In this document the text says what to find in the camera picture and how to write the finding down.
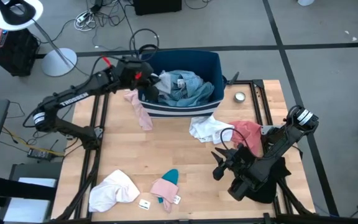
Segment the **small tag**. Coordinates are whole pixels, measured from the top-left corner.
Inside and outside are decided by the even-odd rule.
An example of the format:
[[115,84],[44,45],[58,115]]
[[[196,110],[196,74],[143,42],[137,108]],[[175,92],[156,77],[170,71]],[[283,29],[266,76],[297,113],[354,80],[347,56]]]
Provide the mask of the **small tag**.
[[150,208],[150,202],[141,199],[139,202],[139,207],[148,210]]
[[180,199],[181,199],[181,197],[175,195],[175,197],[173,198],[173,203],[174,203],[175,205],[179,204]]
[[184,88],[186,86],[185,80],[184,79],[178,79],[178,87],[179,88]]

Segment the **black case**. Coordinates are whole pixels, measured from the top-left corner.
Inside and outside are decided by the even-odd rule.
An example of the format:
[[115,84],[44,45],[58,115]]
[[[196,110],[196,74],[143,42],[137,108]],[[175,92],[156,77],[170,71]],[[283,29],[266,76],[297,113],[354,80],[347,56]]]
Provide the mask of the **black case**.
[[134,0],[138,16],[181,10],[181,0]]
[[0,39],[0,66],[12,76],[28,76],[39,44],[28,29],[7,31]]

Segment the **blue laundry basket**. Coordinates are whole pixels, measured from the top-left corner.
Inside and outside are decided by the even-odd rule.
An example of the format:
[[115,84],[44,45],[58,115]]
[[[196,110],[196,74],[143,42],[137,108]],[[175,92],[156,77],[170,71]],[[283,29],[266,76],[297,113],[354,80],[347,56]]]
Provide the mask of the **blue laundry basket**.
[[[142,55],[142,58],[148,57],[150,57],[149,54]],[[198,50],[172,50],[157,52],[147,62],[157,75],[160,75],[163,70],[166,72],[186,70],[194,72],[205,82],[211,82],[214,85],[214,91],[209,98],[209,102],[202,106],[177,107],[146,102],[142,101],[142,93],[139,93],[139,100],[150,117],[211,116],[223,100],[226,78],[222,75],[221,62],[217,53]]]

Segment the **white cloth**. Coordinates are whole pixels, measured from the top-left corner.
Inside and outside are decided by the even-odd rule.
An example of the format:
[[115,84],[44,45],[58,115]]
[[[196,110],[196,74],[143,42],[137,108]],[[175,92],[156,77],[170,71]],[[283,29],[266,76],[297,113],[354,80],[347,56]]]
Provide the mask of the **white cloth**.
[[[233,125],[223,123],[215,120],[214,116],[210,117],[195,117],[191,119],[189,132],[200,142],[213,142],[214,144],[221,143],[221,131],[225,128],[234,128]],[[233,130],[226,130],[223,132],[223,141],[230,141],[233,135]]]
[[89,195],[89,211],[105,212],[117,202],[133,202],[140,192],[121,170],[108,175]]
[[160,81],[154,86],[160,91],[159,95],[171,94],[171,74],[162,71],[161,75],[158,77]]

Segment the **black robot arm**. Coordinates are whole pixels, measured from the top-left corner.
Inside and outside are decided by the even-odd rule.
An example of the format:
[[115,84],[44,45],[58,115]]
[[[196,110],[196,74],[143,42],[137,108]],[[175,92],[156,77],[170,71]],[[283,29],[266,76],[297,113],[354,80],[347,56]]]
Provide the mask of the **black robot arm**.
[[[303,136],[314,133],[319,123],[316,115],[301,106],[291,108],[284,121],[286,123],[281,128],[272,127],[262,135],[262,145],[266,149],[263,157],[255,157],[248,145],[242,144],[238,145],[237,149],[215,148],[226,160],[212,152],[218,162],[213,177],[215,180],[220,180],[225,169],[233,171],[235,179],[228,192],[236,200],[242,200],[247,192],[258,192],[268,181],[273,165],[294,143]],[[282,180],[278,180],[278,184],[299,214],[311,215]]]
[[109,65],[103,71],[92,74],[84,83],[44,98],[32,113],[35,128],[46,133],[59,132],[79,138],[86,150],[98,149],[99,136],[96,135],[93,127],[79,127],[64,121],[57,116],[58,110],[89,96],[115,93],[121,89],[144,90],[146,97],[153,100],[158,96],[158,90],[153,87],[158,79],[151,76],[152,72],[147,62],[136,58],[122,58],[116,67]]

